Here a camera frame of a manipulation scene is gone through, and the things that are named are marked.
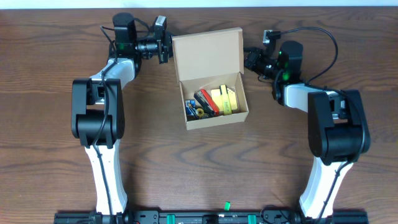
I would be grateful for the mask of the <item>cardboard box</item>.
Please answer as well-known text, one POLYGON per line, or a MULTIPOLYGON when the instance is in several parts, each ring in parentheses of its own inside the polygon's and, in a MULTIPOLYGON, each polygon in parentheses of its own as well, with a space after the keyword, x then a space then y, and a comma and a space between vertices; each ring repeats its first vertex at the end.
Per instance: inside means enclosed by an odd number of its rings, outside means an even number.
POLYGON ((172 37, 177 83, 182 102, 194 92, 226 85, 235 91, 238 108, 231 115, 214 118, 185 118, 186 128, 199 129, 245 121, 249 108, 244 92, 243 30, 240 27, 172 37))

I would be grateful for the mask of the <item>yellow spiral notepad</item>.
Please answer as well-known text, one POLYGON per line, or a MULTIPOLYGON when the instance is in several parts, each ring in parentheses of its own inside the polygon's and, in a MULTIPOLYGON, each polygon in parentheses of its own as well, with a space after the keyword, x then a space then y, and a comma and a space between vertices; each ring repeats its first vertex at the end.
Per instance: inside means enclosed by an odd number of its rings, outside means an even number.
MULTIPOLYGON (((237 113, 239 111, 238 106, 238 98, 236 96, 236 92, 233 88, 227 87, 229 102, 231 104, 231 109, 233 113, 237 113)), ((217 107, 219 108, 220 114, 223 114, 223 99, 221 97, 220 89, 212 89, 211 90, 212 100, 215 102, 217 107)))

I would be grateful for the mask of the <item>yellow highlighter pen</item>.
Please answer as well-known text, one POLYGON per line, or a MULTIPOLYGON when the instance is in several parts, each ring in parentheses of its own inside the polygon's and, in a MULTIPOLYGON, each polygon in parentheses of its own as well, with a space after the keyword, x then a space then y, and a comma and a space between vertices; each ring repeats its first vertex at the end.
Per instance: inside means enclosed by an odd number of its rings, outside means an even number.
POLYGON ((231 104, 230 104, 229 95, 228 95, 226 85, 220 86, 220 92, 221 92, 221 98, 222 98, 222 102, 223 102, 224 115, 230 115, 233 112, 231 109, 231 104))

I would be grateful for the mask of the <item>red black stapler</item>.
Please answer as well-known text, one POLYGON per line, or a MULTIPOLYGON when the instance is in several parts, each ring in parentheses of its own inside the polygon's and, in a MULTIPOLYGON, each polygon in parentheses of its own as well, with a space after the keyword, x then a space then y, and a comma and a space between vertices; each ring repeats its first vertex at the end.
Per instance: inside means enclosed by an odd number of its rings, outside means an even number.
POLYGON ((214 117, 220 114, 220 109, 206 90, 200 89, 194 92, 194 98, 209 116, 214 117))

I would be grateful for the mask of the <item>blue white staples box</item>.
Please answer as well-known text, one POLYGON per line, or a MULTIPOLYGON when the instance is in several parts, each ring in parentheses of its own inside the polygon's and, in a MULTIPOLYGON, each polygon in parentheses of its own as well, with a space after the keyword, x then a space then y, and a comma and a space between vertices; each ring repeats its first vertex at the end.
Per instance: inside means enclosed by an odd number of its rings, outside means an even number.
POLYGON ((196 117, 195 100, 185 100, 185 111, 187 116, 196 117))

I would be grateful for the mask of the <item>yellow correction tape dispenser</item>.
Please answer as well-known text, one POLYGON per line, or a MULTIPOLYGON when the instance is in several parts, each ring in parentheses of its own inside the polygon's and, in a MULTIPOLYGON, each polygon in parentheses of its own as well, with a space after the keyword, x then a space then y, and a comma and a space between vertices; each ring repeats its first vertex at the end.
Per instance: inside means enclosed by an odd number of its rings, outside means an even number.
POLYGON ((209 118, 209 114, 205 113, 202 108, 194 108, 193 109, 194 117, 196 119, 207 119, 209 118))

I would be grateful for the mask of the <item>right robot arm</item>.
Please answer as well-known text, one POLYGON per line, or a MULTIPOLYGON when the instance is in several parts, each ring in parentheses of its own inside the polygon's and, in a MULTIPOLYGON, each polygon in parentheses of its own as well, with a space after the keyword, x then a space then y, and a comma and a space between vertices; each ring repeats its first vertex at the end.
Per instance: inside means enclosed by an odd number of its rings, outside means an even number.
POLYGON ((340 215, 333 204, 341 183, 369 150, 370 134, 362 99, 357 90, 333 90, 301 78, 303 45, 289 40, 271 58, 275 46, 245 48, 244 67, 270 80, 278 104, 307 113, 308 144, 313 165, 307 186, 300 196, 299 210, 290 214, 291 223, 353 222, 357 215, 340 215))

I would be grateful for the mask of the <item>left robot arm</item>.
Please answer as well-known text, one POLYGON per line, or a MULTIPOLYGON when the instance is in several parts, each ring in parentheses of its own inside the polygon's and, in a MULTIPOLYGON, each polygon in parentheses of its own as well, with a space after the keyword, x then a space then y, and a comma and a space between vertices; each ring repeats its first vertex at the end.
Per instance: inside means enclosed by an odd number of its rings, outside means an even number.
POLYGON ((111 31, 115 37, 108 39, 105 67, 72 83, 72 134, 90 159, 96 212, 102 216, 121 215, 127 207, 119 163, 125 128, 122 90, 137 77, 143 60, 157 56, 163 64, 173 56, 172 34, 167 31, 165 16, 157 16, 143 36, 136 29, 137 22, 139 19, 127 12, 113 16, 111 31))

